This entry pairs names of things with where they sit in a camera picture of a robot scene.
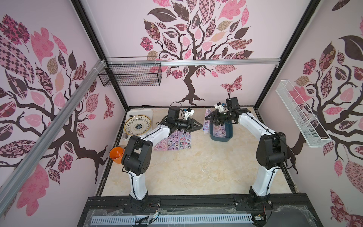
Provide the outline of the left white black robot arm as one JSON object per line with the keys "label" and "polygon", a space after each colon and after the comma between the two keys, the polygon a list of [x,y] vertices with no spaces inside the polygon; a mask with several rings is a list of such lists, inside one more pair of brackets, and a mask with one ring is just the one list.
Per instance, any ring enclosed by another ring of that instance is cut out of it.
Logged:
{"label": "left white black robot arm", "polygon": [[133,135],[129,139],[122,158],[122,165],[123,172],[127,173],[130,178],[130,196],[133,199],[143,201],[148,195],[144,174],[150,166],[154,146],[175,131],[192,133],[202,129],[203,124],[192,118],[193,109],[183,110],[182,118],[179,117],[181,111],[182,109],[179,107],[169,107],[168,114],[156,129],[145,136]]}

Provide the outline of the pink sticker sheet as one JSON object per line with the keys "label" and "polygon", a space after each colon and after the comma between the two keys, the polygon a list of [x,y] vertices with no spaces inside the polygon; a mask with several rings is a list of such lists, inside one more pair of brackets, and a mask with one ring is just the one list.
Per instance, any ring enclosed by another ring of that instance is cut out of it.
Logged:
{"label": "pink sticker sheet", "polygon": [[162,139],[154,146],[154,151],[167,151],[168,150],[168,138]]}

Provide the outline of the character sticker sheet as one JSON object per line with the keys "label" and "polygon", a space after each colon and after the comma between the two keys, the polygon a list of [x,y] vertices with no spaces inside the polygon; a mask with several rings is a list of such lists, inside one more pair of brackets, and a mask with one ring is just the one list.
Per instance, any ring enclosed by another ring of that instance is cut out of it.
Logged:
{"label": "character sticker sheet", "polygon": [[179,150],[180,148],[180,132],[174,131],[168,138],[167,138],[167,150]]}
{"label": "character sticker sheet", "polygon": [[213,125],[213,136],[217,138],[226,137],[226,128],[224,125]]}
{"label": "character sticker sheet", "polygon": [[190,149],[192,147],[192,136],[189,132],[180,131],[179,149]]}

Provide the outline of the teal plastic storage box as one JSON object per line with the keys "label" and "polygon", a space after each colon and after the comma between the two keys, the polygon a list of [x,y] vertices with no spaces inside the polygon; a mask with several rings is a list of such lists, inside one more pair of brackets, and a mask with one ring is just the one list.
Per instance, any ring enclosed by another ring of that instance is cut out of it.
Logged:
{"label": "teal plastic storage box", "polygon": [[228,142],[233,137],[233,124],[226,121],[224,125],[209,124],[210,138],[213,141]]}

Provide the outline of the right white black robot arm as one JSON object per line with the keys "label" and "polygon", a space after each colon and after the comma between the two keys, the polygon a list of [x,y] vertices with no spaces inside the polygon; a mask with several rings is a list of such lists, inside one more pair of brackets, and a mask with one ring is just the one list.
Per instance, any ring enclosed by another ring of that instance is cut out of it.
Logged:
{"label": "right white black robot arm", "polygon": [[215,110],[205,119],[214,125],[224,125],[225,122],[239,124],[259,141],[256,160],[260,167],[249,194],[254,201],[267,200],[275,175],[287,159],[285,134],[268,128],[250,110],[241,108],[236,97],[228,98],[224,106],[216,104]]}

